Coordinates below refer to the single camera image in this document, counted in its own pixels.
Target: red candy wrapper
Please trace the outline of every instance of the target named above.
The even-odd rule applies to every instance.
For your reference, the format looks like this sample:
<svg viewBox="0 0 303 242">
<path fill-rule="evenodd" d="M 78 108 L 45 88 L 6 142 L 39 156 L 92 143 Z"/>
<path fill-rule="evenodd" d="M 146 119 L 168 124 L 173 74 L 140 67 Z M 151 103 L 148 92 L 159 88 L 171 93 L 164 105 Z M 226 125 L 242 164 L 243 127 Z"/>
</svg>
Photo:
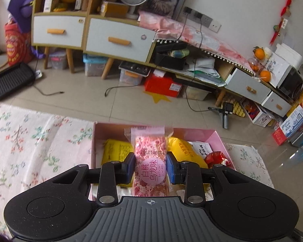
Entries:
<svg viewBox="0 0 303 242">
<path fill-rule="evenodd" d="M 131 128 L 130 134 L 136 156 L 133 195 L 168 196 L 165 128 Z"/>
<path fill-rule="evenodd" d="M 225 155 L 221 152 L 212 152 L 206 156 L 204 161 L 208 164 L 209 168 L 212 168 L 215 164 L 222 164 L 225 166 L 230 166 L 230 161 L 225 157 Z"/>
</svg>

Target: crosshair marking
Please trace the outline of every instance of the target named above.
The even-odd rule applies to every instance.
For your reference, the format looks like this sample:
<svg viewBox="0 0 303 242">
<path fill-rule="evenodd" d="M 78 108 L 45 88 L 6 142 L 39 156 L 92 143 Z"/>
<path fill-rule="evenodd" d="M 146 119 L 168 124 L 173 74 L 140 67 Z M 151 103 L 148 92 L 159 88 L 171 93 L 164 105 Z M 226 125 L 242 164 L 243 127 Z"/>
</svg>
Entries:
<svg viewBox="0 0 303 242">
<path fill-rule="evenodd" d="M 148 200 L 146 203 L 148 203 L 148 204 L 150 204 L 150 205 L 152 205 L 152 204 L 155 204 L 155 203 L 157 203 L 156 201 L 154 201 L 154 200 Z"/>
</svg>

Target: white drawer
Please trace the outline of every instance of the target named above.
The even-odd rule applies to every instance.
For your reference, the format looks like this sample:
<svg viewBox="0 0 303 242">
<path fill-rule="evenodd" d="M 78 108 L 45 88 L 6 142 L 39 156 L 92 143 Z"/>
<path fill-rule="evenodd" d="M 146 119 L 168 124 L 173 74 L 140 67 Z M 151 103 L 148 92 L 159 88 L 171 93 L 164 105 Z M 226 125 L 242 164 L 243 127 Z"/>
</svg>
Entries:
<svg viewBox="0 0 303 242">
<path fill-rule="evenodd" d="M 81 47 L 85 17 L 41 15 L 34 17 L 33 43 Z M 62 34 L 50 29 L 64 30 Z"/>
<path fill-rule="evenodd" d="M 134 25 L 102 19 L 91 19 L 86 51 L 104 53 L 146 62 L 155 32 Z M 110 42 L 121 39 L 127 45 Z"/>
<path fill-rule="evenodd" d="M 261 105 L 281 117 L 291 109 L 291 105 L 274 92 L 271 92 Z"/>
<path fill-rule="evenodd" d="M 225 82 L 227 83 L 226 89 L 241 94 L 259 104 L 263 102 L 271 91 L 268 87 L 237 68 L 233 74 L 228 76 Z"/>
</svg>

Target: electrical cable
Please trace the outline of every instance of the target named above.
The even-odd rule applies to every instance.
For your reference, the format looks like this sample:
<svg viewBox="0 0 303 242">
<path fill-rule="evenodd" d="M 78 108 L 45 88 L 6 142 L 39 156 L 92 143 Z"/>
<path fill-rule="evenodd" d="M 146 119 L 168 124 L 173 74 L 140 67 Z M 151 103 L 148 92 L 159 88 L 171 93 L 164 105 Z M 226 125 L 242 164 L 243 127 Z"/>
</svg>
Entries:
<svg viewBox="0 0 303 242">
<path fill-rule="evenodd" d="M 189 15 L 189 13 L 187 13 L 187 15 L 186 15 L 186 17 L 185 17 L 185 22 L 184 22 L 184 25 L 183 25 L 182 32 L 181 32 L 180 36 L 179 36 L 179 37 L 175 40 L 175 42 L 173 43 L 173 45 L 172 45 L 170 51 L 173 49 L 175 43 L 177 43 L 178 40 L 182 37 L 183 32 L 184 32 L 184 28 L 185 28 L 185 26 L 186 26 L 186 21 L 187 21 L 188 15 Z M 110 87 L 110 88 L 108 88 L 108 89 L 105 91 L 104 97 L 107 97 L 107 96 L 108 96 L 108 94 L 109 94 L 109 92 L 110 92 L 111 89 L 114 89 L 114 88 L 121 88 L 121 87 L 134 87 L 134 86 L 114 86 L 114 87 Z"/>
<path fill-rule="evenodd" d="M 201 22 L 201 19 L 200 19 L 200 33 L 201 33 L 201 42 L 200 42 L 200 46 L 198 49 L 201 48 L 201 45 L 202 45 L 202 42 L 203 42 L 203 34 L 202 34 L 202 22 Z M 195 80 L 195 76 L 196 76 L 196 59 L 195 59 L 195 62 L 194 62 L 194 77 L 193 79 L 191 80 L 191 82 L 193 82 Z M 189 105 L 189 108 L 194 111 L 194 112 L 207 112 L 207 111 L 211 111 L 211 110 L 194 110 L 191 106 L 190 106 L 190 103 L 189 103 L 189 100 L 187 98 L 187 93 L 186 93 L 186 90 L 187 90 L 187 87 L 185 87 L 185 96 L 186 96 L 186 101 L 187 101 L 187 104 Z"/>
<path fill-rule="evenodd" d="M 35 71 L 34 71 L 35 76 L 36 76 L 36 69 L 37 69 L 37 65 L 38 65 L 38 60 L 39 60 L 39 56 L 37 55 L 37 61 L 36 61 L 36 66 L 35 66 Z M 64 93 L 65 93 L 65 92 L 63 92 L 63 91 L 59 91 L 59 92 L 55 92 L 55 93 L 51 93 L 51 94 L 45 94 L 45 93 L 43 93 L 43 91 L 41 91 L 37 86 L 34 85 L 34 84 L 35 84 L 35 80 L 32 82 L 32 84 L 31 84 L 30 86 L 33 86 L 34 88 L 36 88 L 37 91 L 40 92 L 40 93 L 41 93 L 42 95 L 44 95 L 44 96 L 51 96 L 51 95 L 55 95 L 55 94 L 64 94 Z"/>
</svg>

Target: wooden cabinet leg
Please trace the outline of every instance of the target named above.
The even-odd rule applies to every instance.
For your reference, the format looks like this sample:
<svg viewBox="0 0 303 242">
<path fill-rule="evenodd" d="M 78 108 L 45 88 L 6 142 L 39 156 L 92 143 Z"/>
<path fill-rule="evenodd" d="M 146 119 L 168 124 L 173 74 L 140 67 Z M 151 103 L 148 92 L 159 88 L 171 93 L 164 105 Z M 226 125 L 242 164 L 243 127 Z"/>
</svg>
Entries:
<svg viewBox="0 0 303 242">
<path fill-rule="evenodd" d="M 67 62 L 68 62 L 68 67 L 70 68 L 70 72 L 75 73 L 72 49 L 66 49 L 66 56 L 67 56 Z"/>
<path fill-rule="evenodd" d="M 223 99 L 223 97 L 225 96 L 225 89 L 222 89 L 218 98 L 217 98 L 217 101 L 216 101 L 216 107 L 219 107 L 220 104 L 221 104 L 221 101 Z"/>
<path fill-rule="evenodd" d="M 108 73 L 109 73 L 109 71 L 110 71 L 110 68 L 111 68 L 111 66 L 112 66 L 112 64 L 113 64 L 113 61 L 114 61 L 113 58 L 109 58 L 109 59 L 108 59 L 107 64 L 106 64 L 106 66 L 104 67 L 104 70 L 103 70 L 103 74 L 102 74 L 102 76 L 101 76 L 101 79 L 106 79 L 106 78 L 107 78 L 107 75 L 108 75 Z"/>
<path fill-rule="evenodd" d="M 45 59 L 44 59 L 44 69 L 47 69 L 47 65 L 48 65 L 48 58 L 49 58 L 49 47 L 45 47 Z"/>
</svg>

